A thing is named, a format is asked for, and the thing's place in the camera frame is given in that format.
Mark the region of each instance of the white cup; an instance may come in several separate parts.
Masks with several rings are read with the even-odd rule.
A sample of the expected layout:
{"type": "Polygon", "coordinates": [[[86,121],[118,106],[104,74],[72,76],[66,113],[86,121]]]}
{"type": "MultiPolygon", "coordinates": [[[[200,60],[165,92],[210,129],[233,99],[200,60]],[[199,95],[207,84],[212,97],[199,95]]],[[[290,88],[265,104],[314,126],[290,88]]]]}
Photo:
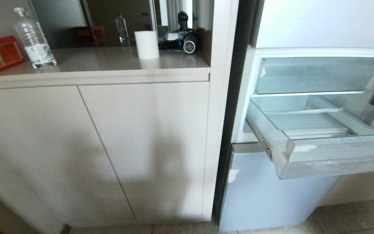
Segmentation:
{"type": "Polygon", "coordinates": [[[156,31],[136,31],[135,41],[140,59],[156,59],[160,57],[156,31]]]}

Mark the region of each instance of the cabinet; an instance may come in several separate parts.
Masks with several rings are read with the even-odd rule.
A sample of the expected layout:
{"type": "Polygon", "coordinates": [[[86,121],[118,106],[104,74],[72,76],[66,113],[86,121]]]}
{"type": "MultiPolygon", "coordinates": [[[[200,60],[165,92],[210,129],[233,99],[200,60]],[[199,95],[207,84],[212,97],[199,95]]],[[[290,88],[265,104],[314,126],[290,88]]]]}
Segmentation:
{"type": "Polygon", "coordinates": [[[0,90],[0,156],[63,223],[133,218],[76,86],[0,90]]]}
{"type": "Polygon", "coordinates": [[[374,48],[374,0],[264,0],[256,48],[374,48]]]}
{"type": "Polygon", "coordinates": [[[209,82],[79,86],[137,219],[201,219],[209,82]]]}

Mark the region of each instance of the transparent drawer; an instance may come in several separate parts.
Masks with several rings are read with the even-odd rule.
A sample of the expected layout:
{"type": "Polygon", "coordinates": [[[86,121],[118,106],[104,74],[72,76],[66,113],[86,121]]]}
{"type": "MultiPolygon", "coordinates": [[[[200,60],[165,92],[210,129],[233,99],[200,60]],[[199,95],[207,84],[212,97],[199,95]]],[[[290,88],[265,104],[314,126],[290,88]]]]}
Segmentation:
{"type": "Polygon", "coordinates": [[[263,58],[257,94],[362,91],[374,75],[374,58],[263,58]]]}
{"type": "Polygon", "coordinates": [[[374,171],[370,95],[252,97],[246,121],[279,178],[374,171]]]}

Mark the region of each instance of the tiled floor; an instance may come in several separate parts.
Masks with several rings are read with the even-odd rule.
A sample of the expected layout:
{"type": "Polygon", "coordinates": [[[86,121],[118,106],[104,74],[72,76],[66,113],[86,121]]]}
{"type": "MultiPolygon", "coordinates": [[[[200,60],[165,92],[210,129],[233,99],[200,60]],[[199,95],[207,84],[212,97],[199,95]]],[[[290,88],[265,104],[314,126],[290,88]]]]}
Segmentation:
{"type": "MultiPolygon", "coordinates": [[[[76,228],[72,234],[216,234],[214,223],[76,228]]],[[[301,225],[227,234],[374,234],[374,200],[318,207],[301,225]]]]}

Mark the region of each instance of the curtain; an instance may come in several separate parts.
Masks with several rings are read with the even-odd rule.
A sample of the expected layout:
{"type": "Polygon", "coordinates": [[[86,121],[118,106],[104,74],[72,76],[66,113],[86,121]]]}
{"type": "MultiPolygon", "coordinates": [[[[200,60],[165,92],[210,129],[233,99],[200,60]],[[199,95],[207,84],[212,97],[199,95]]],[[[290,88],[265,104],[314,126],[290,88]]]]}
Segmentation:
{"type": "Polygon", "coordinates": [[[168,12],[168,29],[169,31],[175,31],[180,28],[178,25],[178,13],[185,11],[183,0],[167,0],[167,12],[168,12]]]}

